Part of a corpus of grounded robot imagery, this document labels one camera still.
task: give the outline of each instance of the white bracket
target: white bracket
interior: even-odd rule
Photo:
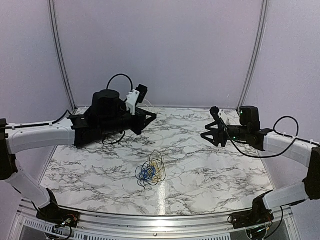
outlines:
[[[139,91],[132,90],[126,96],[126,101],[125,101],[126,110],[127,111],[130,110],[130,113],[131,113],[132,116],[134,116],[136,114],[136,104],[137,104],[139,95],[140,95]]]

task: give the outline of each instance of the metal frame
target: metal frame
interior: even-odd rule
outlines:
[[[252,53],[249,69],[246,74],[246,78],[245,78],[245,82],[244,82],[243,89],[241,92],[241,96],[240,96],[240,99],[239,99],[239,102],[238,102],[236,109],[239,109],[239,107],[241,107],[245,104],[247,95],[249,93],[250,85],[251,85],[252,79],[254,77],[256,64],[258,61],[258,56],[259,56],[259,52],[260,52],[260,49],[262,46],[263,37],[264,37],[264,33],[265,33],[268,6],[269,6],[269,0],[262,0],[260,21],[259,21],[257,34],[256,34],[253,53]]]
[[[62,53],[60,38],[59,38],[59,31],[58,31],[58,24],[57,24],[57,16],[56,16],[56,7],[54,0],[48,0],[48,6],[49,6],[49,15],[50,15],[50,23],[51,23],[51,30],[53,34],[53,41],[55,46],[55,51],[57,54],[57,60],[59,63],[61,76],[63,80],[63,85],[65,88],[65,92],[68,98],[69,105],[72,110],[76,109],[76,103],[75,99],[72,94],[70,81],[67,73],[67,68],[64,61],[64,56]]]
[[[283,219],[290,239],[299,240],[300,237],[291,208],[284,207],[283,210]],[[74,240],[95,239],[93,237],[100,240],[151,238],[208,240],[211,238],[215,239],[216,237],[221,237],[221,239],[226,237],[228,239],[227,236],[230,236],[230,233],[244,231],[244,228],[233,229],[232,225],[228,223],[230,212],[190,216],[137,216],[91,212],[79,209],[77,211],[80,212],[80,218],[78,227],[72,229],[74,235],[71,239]],[[36,219],[36,214],[37,211],[32,203],[27,199],[22,199],[9,235],[10,239],[20,239],[23,226],[30,227],[34,225],[34,229],[43,229],[47,230],[47,233],[50,233],[53,224]],[[274,222],[277,224],[281,219],[281,211],[278,209],[273,214]]]

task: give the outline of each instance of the black cable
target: black cable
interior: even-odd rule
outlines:
[[[69,233],[69,236],[64,238],[64,239],[60,239],[60,240],[68,240],[71,238],[71,235],[72,235],[72,227],[70,225],[67,225],[69,228],[70,228],[70,233]]]
[[[275,133],[278,133],[278,132],[276,131],[276,126],[277,126],[277,124],[278,124],[282,119],[292,119],[292,120],[295,121],[295,123],[296,123],[296,134],[295,134],[295,137],[297,137],[298,134],[299,134],[299,123],[298,123],[298,121],[297,121],[294,117],[292,117],[292,116],[283,116],[283,117],[279,118],[278,121],[276,121],[275,124],[273,125],[273,131],[274,131]],[[291,146],[295,143],[295,141],[297,140],[297,138],[294,138],[293,141],[290,143],[290,145],[289,145],[284,151],[282,151],[282,152],[280,152],[280,153],[278,153],[278,154],[276,154],[276,155],[270,155],[270,156],[253,156],[253,155],[249,155],[249,154],[246,154],[246,153],[242,152],[242,151],[237,147],[237,145],[234,143],[234,141],[232,140],[232,138],[230,137],[230,135],[229,135],[229,133],[228,133],[228,126],[224,123],[224,121],[222,121],[222,123],[224,124],[225,131],[226,131],[227,136],[229,137],[231,143],[232,143],[233,146],[237,149],[237,151],[238,151],[239,153],[241,153],[242,155],[244,155],[244,156],[246,156],[246,157],[249,157],[249,158],[253,158],[253,159],[270,159],[270,158],[279,157],[279,156],[281,156],[282,154],[284,154],[286,151],[288,151],[288,150],[291,148]]]
[[[122,141],[122,139],[124,139],[125,135],[126,135],[126,132],[123,131],[123,135],[122,135],[122,137],[121,137],[119,140],[117,140],[117,141],[115,141],[115,142],[110,142],[110,143],[105,143],[105,140],[106,140],[106,137],[105,137],[105,138],[102,140],[102,144],[103,144],[103,145],[113,145],[113,144],[120,143],[120,142]]]
[[[276,229],[272,233],[270,233],[269,236],[265,237],[264,239],[270,238],[280,228],[282,221],[284,220],[284,210],[283,210],[282,206],[280,208],[281,208],[281,220],[279,222],[279,225],[276,227]]]
[[[291,116],[284,116],[284,117],[280,118],[278,121],[276,121],[276,124],[277,124],[279,121],[281,121],[283,118],[294,119],[294,118],[291,117]],[[291,138],[291,139],[293,138],[293,137],[290,136],[290,135],[283,134],[283,133],[281,133],[281,132],[276,131],[274,128],[273,128],[273,131],[274,131],[276,134],[280,135],[280,136],[284,136],[284,137]],[[305,142],[305,143],[312,144],[312,145],[315,145],[315,146],[317,146],[317,147],[320,147],[320,144],[317,143],[317,142],[311,142],[311,141],[309,141],[309,140],[306,140],[306,139],[303,139],[303,138],[299,138],[299,137],[296,137],[296,139],[299,140],[299,141],[302,141],[302,142]]]
[[[123,74],[123,73],[119,73],[119,74],[114,75],[114,76],[109,80],[109,82],[108,82],[108,84],[107,84],[107,86],[106,86],[106,89],[109,89],[109,85],[110,85],[111,81],[112,81],[113,79],[115,79],[116,77],[118,77],[118,76],[124,76],[124,77],[126,77],[127,79],[129,79],[130,84],[131,84],[131,91],[134,89],[134,84],[133,84],[131,78],[130,78],[128,75]]]
[[[59,117],[57,120],[53,121],[52,124],[57,124],[60,122],[67,114],[72,115],[69,110],[66,110],[65,113]],[[19,125],[19,126],[14,126],[14,129],[25,129],[25,128],[35,128],[35,127],[43,127],[43,126],[49,126],[50,123],[38,123],[38,124],[27,124],[27,125]],[[5,129],[13,129],[12,126],[6,126]]]

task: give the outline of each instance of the vertical metal pole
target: vertical metal pole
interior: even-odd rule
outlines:
[[[58,25],[57,25],[57,16],[56,16],[56,8],[54,0],[48,0],[49,6],[49,15],[50,15],[50,22],[51,22],[51,29],[53,34],[53,41],[55,46],[55,51],[57,54],[57,60],[61,71],[61,76],[63,80],[63,85],[66,91],[66,95],[69,101],[69,105],[71,109],[74,111],[76,109],[76,103],[71,91],[70,82],[68,78],[68,73],[64,61],[64,56],[62,53],[62,48],[60,44],[59,32],[58,32]]]
[[[261,12],[260,12],[260,21],[259,21],[259,26],[256,34],[256,39],[255,39],[255,44],[254,44],[254,49],[249,65],[248,72],[246,74],[244,86],[242,89],[241,97],[239,99],[237,109],[239,107],[243,106],[243,104],[246,101],[249,88],[254,76],[257,60],[258,60],[258,55],[261,49],[262,41],[263,41],[263,36],[264,36],[264,31],[265,31],[265,26],[266,26],[266,19],[267,19],[267,11],[268,11],[268,5],[269,5],[269,0],[262,0],[261,4]]]

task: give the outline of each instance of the black motor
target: black motor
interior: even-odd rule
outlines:
[[[101,121],[123,116],[126,112],[127,107],[120,99],[120,93],[105,89],[93,94],[92,105],[85,112],[84,117],[89,125],[98,126]]]

